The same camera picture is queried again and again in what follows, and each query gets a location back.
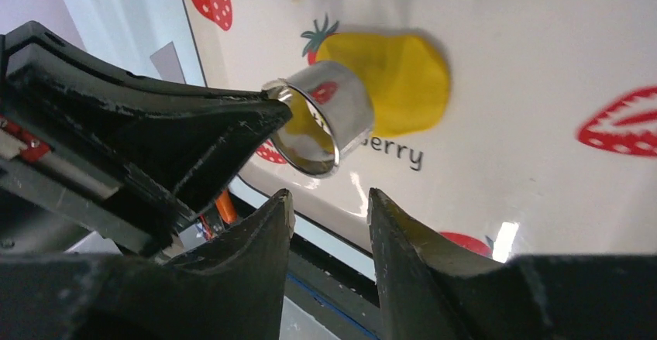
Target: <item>screw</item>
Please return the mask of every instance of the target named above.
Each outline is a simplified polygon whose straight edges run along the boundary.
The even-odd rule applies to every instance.
[[[0,249],[12,249],[16,243],[12,239],[3,239],[0,241]]]

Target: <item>black plastic part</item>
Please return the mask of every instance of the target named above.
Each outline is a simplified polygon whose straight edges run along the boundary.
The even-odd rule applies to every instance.
[[[2,158],[0,167],[7,171],[0,175],[0,187],[10,193],[30,200],[45,210],[52,210],[87,230],[111,236],[117,244],[133,252],[151,256],[160,250],[160,243],[153,235],[116,217],[86,197],[62,187],[34,167],[18,160],[7,161]],[[32,232],[37,233],[38,230],[33,228]]]
[[[158,266],[109,255],[0,256],[0,338],[278,338],[291,197]]]
[[[253,212],[239,197],[231,199],[238,215]],[[339,338],[383,334],[374,282],[299,235],[290,241],[285,295]]]
[[[256,148],[291,117],[262,92],[136,76],[37,22],[2,39],[0,114],[100,183],[121,187],[102,201],[59,181],[152,235],[159,249],[213,207]]]
[[[370,191],[370,236],[389,339],[654,338],[654,256],[467,251]]]
[[[253,187],[251,184],[249,184],[246,180],[244,180],[244,179],[239,175],[239,173],[238,173],[236,176],[237,176],[237,177],[238,177],[238,178],[239,178],[239,179],[240,179],[240,180],[241,180],[241,181],[242,181],[247,187],[251,188],[251,189],[252,189],[253,191],[255,191],[256,193],[261,194],[261,195],[264,196],[264,197],[269,197],[269,194],[265,194],[265,193],[263,193],[261,190],[256,189],[256,188]],[[304,214],[300,213],[299,211],[295,211],[295,214],[297,215],[297,217],[303,218],[304,221],[313,224],[313,226],[315,226],[316,228],[318,228],[318,229],[322,230],[324,233],[326,233],[326,234],[328,234],[328,235],[330,235],[330,236],[332,236],[332,237],[338,239],[340,242],[344,243],[345,245],[349,246],[350,248],[355,249],[356,251],[362,253],[363,255],[365,255],[365,256],[367,256],[367,257],[370,257],[370,258],[372,257],[372,253],[371,253],[370,251],[367,251],[367,250],[363,249],[362,247],[358,246],[356,243],[351,242],[351,241],[349,241],[348,239],[346,239],[345,237],[341,236],[340,234],[338,234],[338,233],[332,231],[332,230],[329,229],[329,228],[326,228],[324,225],[322,225],[322,224],[316,222],[315,220],[313,220],[312,218],[308,217],[307,215],[304,215]]]
[[[89,231],[0,188],[0,253],[66,251]]]

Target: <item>yellow sponge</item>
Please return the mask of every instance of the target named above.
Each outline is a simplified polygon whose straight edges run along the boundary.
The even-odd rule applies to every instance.
[[[447,106],[447,64],[420,36],[335,34],[319,47],[319,60],[337,61],[363,81],[374,107],[374,136],[430,129]]]

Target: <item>blue tape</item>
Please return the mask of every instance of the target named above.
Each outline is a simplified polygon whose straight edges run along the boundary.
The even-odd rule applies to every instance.
[[[292,281],[293,283],[297,284],[301,289],[304,291],[308,292],[315,300],[319,301],[322,305],[327,307],[328,309],[331,309],[334,311],[337,315],[342,317],[345,321],[349,322],[352,326],[358,328],[365,336],[368,338],[376,338],[378,339],[377,336],[375,336],[372,332],[368,331],[367,328],[364,328],[360,323],[355,321],[353,318],[351,318],[349,315],[344,313],[343,311],[340,311],[337,307],[333,306],[331,303],[326,301],[324,297],[320,296],[317,292],[312,290],[310,287],[306,286],[303,282],[301,282],[299,279],[297,279],[295,276],[292,274],[288,273],[287,278]]]

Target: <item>silver ring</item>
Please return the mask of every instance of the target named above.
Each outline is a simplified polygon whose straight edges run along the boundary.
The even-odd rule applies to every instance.
[[[292,109],[292,119],[272,136],[290,165],[311,177],[328,177],[374,126],[363,82],[335,61],[319,61],[287,79],[263,86],[269,98]]]

